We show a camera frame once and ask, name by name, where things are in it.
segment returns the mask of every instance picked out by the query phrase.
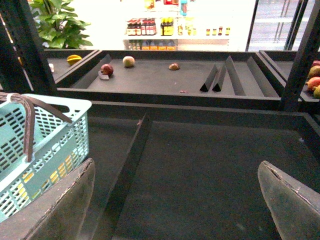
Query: green apple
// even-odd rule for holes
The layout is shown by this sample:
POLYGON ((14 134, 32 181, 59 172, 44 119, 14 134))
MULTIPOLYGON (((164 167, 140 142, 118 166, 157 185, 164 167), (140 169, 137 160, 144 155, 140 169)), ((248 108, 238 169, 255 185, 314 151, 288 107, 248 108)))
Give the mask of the green apple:
POLYGON ((130 68, 135 65, 135 59, 132 56, 125 56, 122 62, 125 68, 130 68))

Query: red apple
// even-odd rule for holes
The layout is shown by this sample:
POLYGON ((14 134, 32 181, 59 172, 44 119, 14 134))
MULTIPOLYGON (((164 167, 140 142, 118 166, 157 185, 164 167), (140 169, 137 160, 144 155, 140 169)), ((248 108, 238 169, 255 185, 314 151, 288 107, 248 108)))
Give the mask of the red apple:
POLYGON ((103 64, 101 66, 101 73, 110 77, 114 73, 114 68, 110 64, 103 64))

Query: black metal post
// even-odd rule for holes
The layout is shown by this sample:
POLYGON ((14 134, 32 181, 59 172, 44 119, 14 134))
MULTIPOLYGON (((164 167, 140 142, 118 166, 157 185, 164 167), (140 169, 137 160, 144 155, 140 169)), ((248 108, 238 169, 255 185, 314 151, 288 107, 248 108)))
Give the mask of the black metal post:
POLYGON ((7 34, 0 21, 0 84, 7 93, 30 93, 31 89, 7 34))
POLYGON ((286 39, 284 50, 292 50, 292 47, 295 43, 298 30, 302 21, 302 18, 304 17, 306 8, 307 8, 308 0, 299 0, 297 8, 294 13, 293 21, 291 23, 291 27, 289 30, 288 37, 286 39))
POLYGON ((258 4, 259 4, 259 0, 255 0, 255 5, 254 5, 254 9, 253 9, 253 15, 252 15, 252 19, 251 19, 251 25, 250 25, 250 31, 249 31, 249 35, 248 35, 248 40, 246 41, 246 47, 245 47, 245 51, 248 52, 249 50, 249 45, 250 45, 250 41, 251 41, 251 36, 252 36, 252 31, 254 29, 254 24, 255 24, 255 20, 256 20, 256 14, 257 14, 257 9, 258 9, 258 4))
POLYGON ((1 1, 0 14, 16 53, 21 58, 33 93, 55 95, 57 87, 27 0, 1 1))
POLYGON ((320 46, 320 1, 315 1, 298 52, 289 74, 279 110, 298 110, 298 99, 307 79, 307 74, 316 59, 320 46))

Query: glass door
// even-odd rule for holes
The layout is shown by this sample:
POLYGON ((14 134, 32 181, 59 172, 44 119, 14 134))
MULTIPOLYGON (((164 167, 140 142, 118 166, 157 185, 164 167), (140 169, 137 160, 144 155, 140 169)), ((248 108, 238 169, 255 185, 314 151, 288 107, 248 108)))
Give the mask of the glass door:
POLYGON ((296 38, 295 38, 295 41, 294 41, 294 44, 292 47, 293 51, 297 51, 300 46, 301 39, 302 39, 304 32, 306 30, 306 26, 309 21, 309 17, 311 15, 311 11, 312 11, 314 5, 315 5, 315 0, 308 0, 308 3, 305 8, 305 12, 303 14, 303 18, 302 18, 302 21, 301 21, 301 24, 299 27, 299 30, 297 32, 297 35, 296 35, 296 38))
POLYGON ((259 0, 248 51, 284 50, 298 3, 299 0, 259 0))

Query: apple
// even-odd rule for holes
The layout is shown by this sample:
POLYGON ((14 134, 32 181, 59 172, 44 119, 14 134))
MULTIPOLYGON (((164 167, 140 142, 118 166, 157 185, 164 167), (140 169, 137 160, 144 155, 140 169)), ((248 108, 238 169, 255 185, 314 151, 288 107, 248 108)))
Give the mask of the apple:
POLYGON ((125 56, 122 62, 125 68, 130 68, 135 65, 135 59, 132 56, 125 56))
POLYGON ((103 64, 101 66, 101 73, 110 77, 114 73, 114 68, 110 64, 103 64))

